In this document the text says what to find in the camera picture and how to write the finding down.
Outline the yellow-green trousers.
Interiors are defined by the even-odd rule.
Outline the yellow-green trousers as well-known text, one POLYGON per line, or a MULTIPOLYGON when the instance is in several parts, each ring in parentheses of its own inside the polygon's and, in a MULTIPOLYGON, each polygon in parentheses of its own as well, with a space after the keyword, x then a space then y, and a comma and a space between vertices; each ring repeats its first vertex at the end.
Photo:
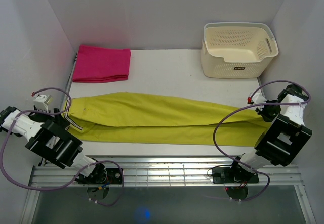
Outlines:
POLYGON ((255 111, 186 98, 118 92, 73 98, 62 114, 82 141, 252 147, 270 127, 255 111))

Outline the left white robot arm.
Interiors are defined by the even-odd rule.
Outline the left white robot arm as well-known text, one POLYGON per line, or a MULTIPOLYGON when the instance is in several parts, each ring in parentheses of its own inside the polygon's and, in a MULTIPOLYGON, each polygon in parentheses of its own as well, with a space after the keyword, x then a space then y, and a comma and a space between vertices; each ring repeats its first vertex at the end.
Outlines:
POLYGON ((44 115, 39 110, 21 115, 11 133, 25 137, 25 148, 43 159, 65 169, 84 170, 77 177, 80 184, 102 184, 107 180, 107 170, 102 163, 83 154, 82 142, 67 131, 70 123, 54 108, 55 115, 44 115))

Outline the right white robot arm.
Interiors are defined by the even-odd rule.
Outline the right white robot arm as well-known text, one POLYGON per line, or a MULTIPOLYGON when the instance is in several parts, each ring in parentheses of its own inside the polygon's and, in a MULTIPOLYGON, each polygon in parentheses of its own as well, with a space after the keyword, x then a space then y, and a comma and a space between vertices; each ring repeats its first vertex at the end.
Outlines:
POLYGON ((234 182, 249 181, 256 170, 266 165, 289 165, 312 136, 303 121, 303 111, 309 97, 300 86, 290 84, 282 90, 276 100, 267 100, 255 93, 248 102, 284 103, 280 105, 258 106, 256 112, 263 120, 270 122, 270 128, 257 140, 254 150, 237 157, 241 163, 233 161, 229 177, 234 182))

